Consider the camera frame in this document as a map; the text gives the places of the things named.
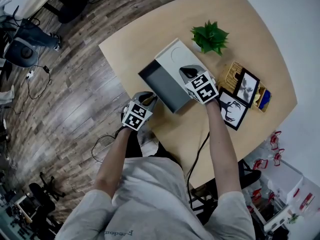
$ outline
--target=white wall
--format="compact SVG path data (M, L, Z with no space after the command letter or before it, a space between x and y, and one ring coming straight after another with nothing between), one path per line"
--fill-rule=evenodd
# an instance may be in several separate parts
M283 158L320 186L320 0L248 1L275 39L297 96L298 105L278 128ZM290 239L312 239L319 225L319 215L300 219Z

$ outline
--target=black picture frame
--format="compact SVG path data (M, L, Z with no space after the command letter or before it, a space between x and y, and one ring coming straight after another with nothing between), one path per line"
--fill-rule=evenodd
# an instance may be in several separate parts
M234 130L237 131L237 130L239 129L239 126L241 125L241 123L242 123L242 121L243 121L243 119L244 119L247 111L248 111L248 106L246 106L245 104L243 104L243 103L242 103L242 100L241 100L240 98L238 98L236 95L234 95L233 93L231 93L231 92L228 91L227 89L221 87L220 90L219 90L220 112L221 112L221 110L222 110L222 108L223 108L223 106L224 106L224 105L222 104L223 101L220 100L220 97L221 97L221 95L222 95L223 93L227 94L228 96L230 96L231 98L233 98L234 100L236 100L237 102L239 102L241 105L243 105L243 106L245 107L245 110L244 110L244 112L243 112L243 114L242 114L242 116L241 116L241 118L240 118L237 126L234 126L234 125L232 125L231 123L229 123L228 121L224 120L224 123L225 123L227 126L229 126L230 128L232 128L232 129L234 129Z
M241 84L242 84L242 81L245 77L245 74L249 75L250 77L252 77L254 80L256 80L256 84L255 84L255 87L253 89L253 93L252 93L252 97L250 99L249 102L246 102L245 100L243 100L242 98L240 98L238 96L238 92L240 90L240 87L241 87ZM252 103L254 102L254 99L255 99L255 95L257 93L257 90L258 90L258 87L259 87L259 83L260 83L260 79L257 78L254 74L250 73L248 70L246 70L245 68L243 68L241 70L241 74L240 74L240 77L238 79L238 82L236 83L236 86L235 86L235 89L234 89L234 92L233 94L238 98L240 99L241 103L246 105L248 108L251 108L251 105Z

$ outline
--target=power plug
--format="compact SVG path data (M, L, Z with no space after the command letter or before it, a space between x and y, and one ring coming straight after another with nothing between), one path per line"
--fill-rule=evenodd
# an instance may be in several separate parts
M30 79L30 78L32 78L34 76L34 74L35 74L35 71L32 70L28 74L26 74L26 77Z

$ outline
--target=blue object in basket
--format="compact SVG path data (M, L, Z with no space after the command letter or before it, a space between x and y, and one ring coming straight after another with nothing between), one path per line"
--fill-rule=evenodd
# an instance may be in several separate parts
M262 100L260 102L259 109L262 110L264 106L270 101L271 93L268 90L265 90Z

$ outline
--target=picture frame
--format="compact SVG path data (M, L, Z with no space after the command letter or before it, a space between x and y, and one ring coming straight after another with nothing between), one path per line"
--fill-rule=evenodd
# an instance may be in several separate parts
M233 94L240 99L241 103L250 108L254 102L259 83L259 78L243 68Z
M248 111L248 106L243 104L240 98L223 87L219 90L219 105L224 123L237 131Z

